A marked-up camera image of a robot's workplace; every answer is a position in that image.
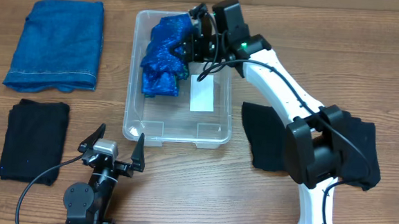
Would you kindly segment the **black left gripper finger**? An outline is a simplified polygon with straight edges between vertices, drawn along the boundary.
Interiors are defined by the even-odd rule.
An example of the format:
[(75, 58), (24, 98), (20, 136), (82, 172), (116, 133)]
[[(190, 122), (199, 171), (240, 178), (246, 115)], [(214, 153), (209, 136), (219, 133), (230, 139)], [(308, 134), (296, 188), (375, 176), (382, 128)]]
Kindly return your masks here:
[(105, 134), (105, 128), (106, 125), (103, 123), (98, 127), (97, 130), (95, 130), (90, 136), (88, 136), (85, 140), (83, 140), (79, 147), (77, 148), (77, 151), (80, 153), (85, 153), (89, 149), (94, 148), (94, 144), (99, 140), (104, 137)]
[(145, 135), (141, 133), (139, 137), (136, 147), (132, 152), (131, 160), (132, 160), (132, 170), (143, 172), (145, 168), (145, 157), (144, 157), (144, 139)]

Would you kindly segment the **blue green glitter cloth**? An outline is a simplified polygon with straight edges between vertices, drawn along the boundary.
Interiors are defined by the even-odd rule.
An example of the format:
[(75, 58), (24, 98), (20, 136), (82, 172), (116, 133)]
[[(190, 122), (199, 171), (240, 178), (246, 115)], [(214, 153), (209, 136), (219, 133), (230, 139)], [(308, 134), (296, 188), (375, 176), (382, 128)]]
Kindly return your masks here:
[(184, 40), (193, 32), (187, 14), (167, 16), (152, 28), (141, 61), (142, 93), (146, 97), (178, 96), (179, 81), (189, 76)]

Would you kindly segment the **black cloth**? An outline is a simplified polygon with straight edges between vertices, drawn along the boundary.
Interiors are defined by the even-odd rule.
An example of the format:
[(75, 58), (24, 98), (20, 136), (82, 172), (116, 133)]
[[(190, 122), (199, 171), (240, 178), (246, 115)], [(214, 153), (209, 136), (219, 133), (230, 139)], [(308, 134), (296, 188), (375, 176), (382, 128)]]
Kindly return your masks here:
[(0, 158), (0, 178), (52, 185), (60, 164), (70, 107), (65, 103), (40, 103), (22, 99), (8, 113), (8, 127)]
[(285, 171), (285, 126), (274, 108), (244, 102), (241, 112), (253, 167), (271, 172)]
[(363, 191), (374, 188), (381, 180), (380, 165), (376, 149), (376, 127), (374, 123), (364, 122), (342, 111), (346, 130), (341, 134), (347, 138), (363, 155), (346, 145), (346, 156), (339, 177), (349, 185), (360, 187)]

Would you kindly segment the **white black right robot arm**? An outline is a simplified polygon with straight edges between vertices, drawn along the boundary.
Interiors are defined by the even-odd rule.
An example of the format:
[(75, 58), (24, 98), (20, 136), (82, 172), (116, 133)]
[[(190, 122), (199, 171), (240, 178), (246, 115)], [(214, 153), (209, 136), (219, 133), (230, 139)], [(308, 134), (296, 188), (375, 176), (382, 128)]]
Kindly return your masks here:
[(299, 186), (297, 224), (333, 224), (335, 187), (346, 184), (342, 170), (347, 150), (346, 120), (336, 105), (325, 107), (309, 95), (280, 63), (271, 44), (251, 35), (239, 0), (211, 9), (201, 3), (188, 12), (193, 31), (180, 44), (187, 62), (209, 61), (199, 79), (222, 66), (233, 67), (269, 101), (285, 128), (283, 161)]

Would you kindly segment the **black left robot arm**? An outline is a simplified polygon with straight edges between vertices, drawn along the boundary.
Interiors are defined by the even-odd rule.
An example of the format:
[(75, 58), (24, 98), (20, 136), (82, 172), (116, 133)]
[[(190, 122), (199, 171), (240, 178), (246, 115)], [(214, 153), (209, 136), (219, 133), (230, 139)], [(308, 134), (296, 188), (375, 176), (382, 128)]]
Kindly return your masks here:
[(106, 217), (118, 178), (133, 176), (145, 168), (144, 139), (141, 135), (132, 152), (131, 162), (120, 162), (118, 145), (104, 139), (105, 124), (83, 140), (78, 148), (82, 163), (94, 170), (87, 183), (77, 182), (65, 191), (63, 201), (67, 210), (65, 224), (115, 224)]

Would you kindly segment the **white paper label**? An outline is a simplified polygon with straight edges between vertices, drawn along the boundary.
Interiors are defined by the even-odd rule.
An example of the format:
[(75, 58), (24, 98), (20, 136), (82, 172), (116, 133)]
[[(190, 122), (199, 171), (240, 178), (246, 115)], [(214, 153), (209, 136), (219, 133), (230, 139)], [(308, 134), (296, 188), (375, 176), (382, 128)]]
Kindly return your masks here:
[(190, 84), (190, 111), (213, 112), (214, 107), (214, 79), (208, 75), (204, 80), (198, 81), (198, 75), (191, 76)]

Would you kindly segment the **clear plastic storage bin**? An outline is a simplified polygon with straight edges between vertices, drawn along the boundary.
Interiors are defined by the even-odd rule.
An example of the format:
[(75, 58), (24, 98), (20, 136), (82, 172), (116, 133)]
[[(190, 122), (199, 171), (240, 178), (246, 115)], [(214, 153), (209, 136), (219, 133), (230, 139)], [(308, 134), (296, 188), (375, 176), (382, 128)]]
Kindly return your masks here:
[(141, 91), (141, 61), (150, 43), (151, 30), (169, 11), (142, 10), (136, 15), (130, 81), (128, 82), (123, 135), (130, 141), (145, 135), (146, 146), (162, 146), (166, 142), (190, 143), (198, 148), (216, 149), (227, 143), (232, 131), (231, 74), (225, 67), (213, 74), (213, 112), (190, 111), (191, 76), (199, 75), (204, 64), (191, 63), (190, 76), (180, 81), (178, 96), (145, 97)]

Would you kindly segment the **folded blue denim cloth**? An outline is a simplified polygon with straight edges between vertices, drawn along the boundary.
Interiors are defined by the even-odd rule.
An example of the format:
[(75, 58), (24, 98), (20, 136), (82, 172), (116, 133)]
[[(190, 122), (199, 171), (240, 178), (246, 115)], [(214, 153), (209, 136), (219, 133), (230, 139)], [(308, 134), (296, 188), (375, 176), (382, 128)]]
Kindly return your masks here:
[(18, 92), (94, 91), (103, 47), (101, 1), (41, 0), (24, 29), (3, 84)]

